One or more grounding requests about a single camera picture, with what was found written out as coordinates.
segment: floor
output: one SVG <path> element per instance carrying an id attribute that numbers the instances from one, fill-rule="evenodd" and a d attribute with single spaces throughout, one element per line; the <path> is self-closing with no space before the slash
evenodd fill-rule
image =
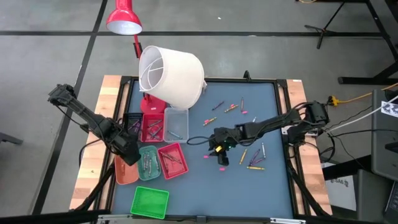
<path id="1" fill-rule="evenodd" d="M 387 4 L 371 2 L 393 43 L 398 43 L 398 23 Z M 137 75 L 138 71 L 132 37 L 98 36 L 89 54 L 86 48 L 93 43 L 89 35 L 2 35 L 1 31 L 91 32 L 101 3 L 102 0 L 0 2 L 0 131 L 24 140 L 21 146 L 0 144 L 0 202 L 7 205 L 0 210 L 0 216 L 31 212 L 62 120 L 61 112 L 47 102 L 47 94 L 55 85 L 73 85 L 78 74 L 80 78 L 84 75 L 78 99 L 94 109 L 103 75 Z M 303 25 L 324 26 L 338 6 L 339 3 L 300 4 L 294 0 L 134 1 L 145 31 L 308 32 Z M 99 20 L 99 31 L 106 31 L 105 21 L 113 9 L 114 0 L 109 0 Z M 346 4 L 329 29 L 377 32 L 364 4 Z M 336 79 L 371 77 L 394 61 L 380 38 L 327 38 L 320 50 L 315 48 L 317 39 L 313 37 L 145 36 L 139 40 L 143 47 L 156 45 L 195 54 L 207 77 L 241 77 L 249 70 L 253 78 L 301 79 L 307 100 L 321 102 L 326 102 L 329 95 L 344 100 L 380 88 L 339 85 Z M 369 105 L 368 98 L 330 108 L 331 123 Z M 365 119 L 341 131 L 368 129 L 369 122 Z M 78 173 L 78 151 L 86 137 L 78 126 L 69 125 L 43 213 L 68 210 Z M 364 140 L 342 137 L 347 150 L 354 157 L 369 154 L 370 134 L 357 137 Z M 318 145 L 324 149 L 330 142 L 319 138 Z M 333 159 L 344 162 L 350 156 L 338 144 Z"/>

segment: green plastic basket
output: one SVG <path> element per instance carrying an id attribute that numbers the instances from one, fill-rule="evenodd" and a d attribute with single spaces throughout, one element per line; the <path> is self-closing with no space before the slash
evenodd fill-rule
<path id="1" fill-rule="evenodd" d="M 138 186 L 130 212 L 135 215 L 164 219 L 168 201 L 168 191 Z"/>

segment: paper label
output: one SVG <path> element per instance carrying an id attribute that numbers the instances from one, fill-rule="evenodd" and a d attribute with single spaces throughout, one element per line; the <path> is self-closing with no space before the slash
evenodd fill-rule
<path id="1" fill-rule="evenodd" d="M 398 105 L 382 101 L 381 112 L 398 118 Z"/>

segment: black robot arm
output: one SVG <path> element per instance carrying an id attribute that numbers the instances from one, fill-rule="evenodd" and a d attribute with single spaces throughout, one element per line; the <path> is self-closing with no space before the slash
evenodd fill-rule
<path id="1" fill-rule="evenodd" d="M 305 118 L 301 119 L 300 112 L 305 108 Z M 218 163 L 228 166 L 229 161 L 226 151 L 237 144 L 250 146 L 255 140 L 261 138 L 265 133 L 291 126 L 287 130 L 287 139 L 290 145 L 304 143 L 305 134 L 310 130 L 324 127 L 329 123 L 328 113 L 325 106 L 319 102 L 301 103 L 287 113 L 259 123 L 248 122 L 237 124 L 235 128 L 215 128 L 214 134 L 210 136 L 210 155 L 218 156 Z"/>
<path id="2" fill-rule="evenodd" d="M 105 118 L 92 112 L 76 99 L 72 86 L 58 84 L 49 95 L 51 104 L 70 108 L 83 118 L 87 124 L 81 128 L 86 132 L 91 130 L 95 136 L 104 141 L 105 145 L 113 148 L 115 154 L 119 155 L 128 165 L 133 165 L 141 158 L 137 145 L 138 135 L 129 134 L 111 118 Z"/>

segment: wooden plank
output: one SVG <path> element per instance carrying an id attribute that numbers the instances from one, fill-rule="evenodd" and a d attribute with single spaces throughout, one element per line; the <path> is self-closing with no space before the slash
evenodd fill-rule
<path id="1" fill-rule="evenodd" d="M 287 89 L 289 91 L 290 105 L 292 107 L 301 102 L 307 101 L 305 97 L 303 83 L 301 80 L 287 80 Z M 286 112 L 284 95 L 281 88 L 279 89 L 279 93 L 283 109 L 282 111 Z M 315 139 L 312 137 L 306 137 L 305 141 L 317 145 Z M 307 186 L 308 190 L 311 192 L 315 200 L 321 205 L 322 209 L 324 209 L 324 211 L 326 211 L 327 213 L 332 214 L 329 203 L 328 191 L 326 188 L 325 180 L 323 178 L 318 150 L 309 144 L 300 146 L 300 159 L 302 162 L 305 185 Z M 296 184 L 295 193 L 297 197 L 298 212 L 300 214 L 304 214 L 302 196 L 300 193 L 300 189 L 296 186 Z"/>
<path id="2" fill-rule="evenodd" d="M 105 75 L 101 90 L 99 92 L 95 113 L 102 114 L 105 117 L 113 117 L 116 99 L 120 86 L 120 75 Z M 94 141 L 97 137 L 89 133 L 87 143 Z M 96 142 L 86 147 L 81 166 L 77 175 L 75 189 L 73 191 L 70 209 L 79 206 L 100 179 L 101 166 L 105 155 L 105 145 L 102 141 Z"/>

